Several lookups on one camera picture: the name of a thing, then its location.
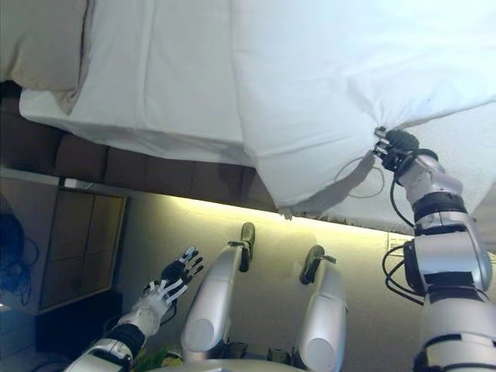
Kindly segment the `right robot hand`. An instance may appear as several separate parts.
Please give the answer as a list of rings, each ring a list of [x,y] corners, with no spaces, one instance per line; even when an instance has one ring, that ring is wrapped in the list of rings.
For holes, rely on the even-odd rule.
[[[419,140],[401,129],[387,130],[379,126],[374,130],[374,135],[378,141],[373,153],[388,171],[396,171],[407,156],[419,149]]]

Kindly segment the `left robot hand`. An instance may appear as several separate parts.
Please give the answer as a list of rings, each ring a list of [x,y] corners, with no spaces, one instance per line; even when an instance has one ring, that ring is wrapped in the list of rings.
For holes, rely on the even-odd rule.
[[[177,300],[188,289],[188,285],[204,266],[203,257],[195,246],[188,247],[161,273],[160,280],[151,281],[143,290],[145,295],[158,291],[168,307],[177,304]]]

